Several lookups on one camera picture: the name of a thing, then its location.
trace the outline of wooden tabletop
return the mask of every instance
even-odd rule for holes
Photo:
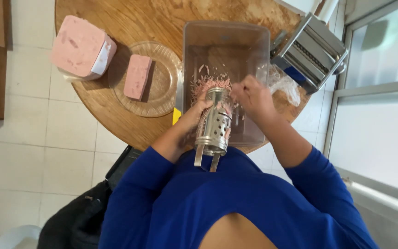
[[[88,20],[105,30],[121,46],[154,40],[171,48],[182,59],[182,32],[186,21],[239,21],[268,27],[271,38],[280,30],[291,31],[300,21],[297,14],[273,0],[56,0],[55,26],[61,27],[66,15]],[[118,138],[145,150],[172,126],[173,113],[145,118],[127,111],[113,96],[107,74],[96,81],[73,83],[76,93],[95,118]],[[309,97],[299,87],[301,103],[295,107],[286,95],[274,95],[276,109],[292,122]],[[240,148],[248,153],[260,148]]]

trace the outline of yellow object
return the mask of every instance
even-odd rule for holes
[[[181,115],[182,114],[180,113],[180,110],[176,109],[175,107],[173,111],[173,125],[179,120]]]

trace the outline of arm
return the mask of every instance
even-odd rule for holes
[[[274,109],[270,91],[253,76],[233,84],[232,97],[271,142],[295,187],[320,212],[331,215],[357,245],[377,246],[334,166]]]
[[[130,165],[109,198],[100,249],[146,247],[153,202],[170,180],[174,163],[184,152],[187,134],[211,105],[203,96]]]

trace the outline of glass plate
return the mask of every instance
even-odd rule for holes
[[[150,57],[153,63],[141,101],[124,95],[125,78],[132,54]],[[182,63],[168,47],[153,41],[138,42],[120,49],[108,68],[108,84],[116,99],[132,113],[145,116],[164,116],[173,111],[178,80],[182,80]]]

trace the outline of blue long-sleeve shirt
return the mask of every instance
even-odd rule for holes
[[[293,185],[228,148],[216,173],[148,148],[110,196],[100,249],[198,248],[222,216],[239,213],[279,249],[378,248],[333,165],[317,149],[286,169]],[[212,157],[202,165],[210,168]]]

